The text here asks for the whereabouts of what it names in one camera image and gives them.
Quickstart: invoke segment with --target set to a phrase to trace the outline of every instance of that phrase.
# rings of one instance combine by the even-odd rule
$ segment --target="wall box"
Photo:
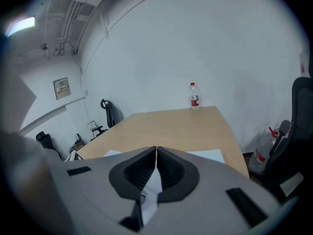
[[[53,86],[57,100],[70,95],[67,77],[53,81]]]

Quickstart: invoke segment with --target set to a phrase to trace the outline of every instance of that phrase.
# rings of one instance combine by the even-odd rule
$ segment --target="plastic bottle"
[[[256,149],[249,161],[249,170],[258,174],[263,174],[266,163],[269,158],[269,151],[273,147],[278,137],[278,132],[273,131],[269,127],[269,132],[266,132],[261,140],[257,143]]]
[[[199,109],[199,88],[195,85],[195,83],[190,84],[189,95],[191,100],[191,109]]]

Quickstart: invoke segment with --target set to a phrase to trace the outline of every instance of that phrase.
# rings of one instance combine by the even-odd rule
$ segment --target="wooden table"
[[[220,149],[227,165],[248,177],[238,143],[215,106],[133,114],[78,151],[84,159],[145,146],[181,151]]]

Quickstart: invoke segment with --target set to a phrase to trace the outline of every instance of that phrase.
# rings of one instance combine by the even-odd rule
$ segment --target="fluorescent light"
[[[11,27],[9,33],[6,36],[8,37],[8,36],[12,35],[13,33],[17,32],[17,31],[19,31],[21,29],[32,27],[34,25],[35,25],[35,18],[34,17],[26,18],[24,20],[21,20],[21,21],[15,23]]]

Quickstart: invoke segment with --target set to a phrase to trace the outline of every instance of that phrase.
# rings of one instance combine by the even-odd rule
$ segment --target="office chair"
[[[313,147],[313,79],[297,78],[292,86],[292,120],[288,138],[282,139],[270,157],[263,175],[250,172],[280,201],[286,196],[279,185],[300,172],[303,176]]]
[[[56,148],[54,148],[52,144],[50,134],[45,134],[43,131],[41,131],[36,135],[36,140],[39,141],[44,148],[55,150],[59,154],[60,159],[62,159],[61,154],[56,150]]]
[[[110,101],[104,100],[102,99],[100,102],[100,106],[102,109],[106,110],[107,113],[107,124],[109,128],[112,128],[113,126],[115,126],[115,120],[112,117],[112,103]],[[93,128],[91,131],[95,132],[98,131],[99,133],[96,135],[96,137],[94,137],[93,139],[91,139],[90,141],[94,140],[95,138],[97,138],[98,136],[100,136],[101,134],[105,133],[107,131],[106,130],[102,130],[101,128],[103,127],[103,125],[98,126]]]

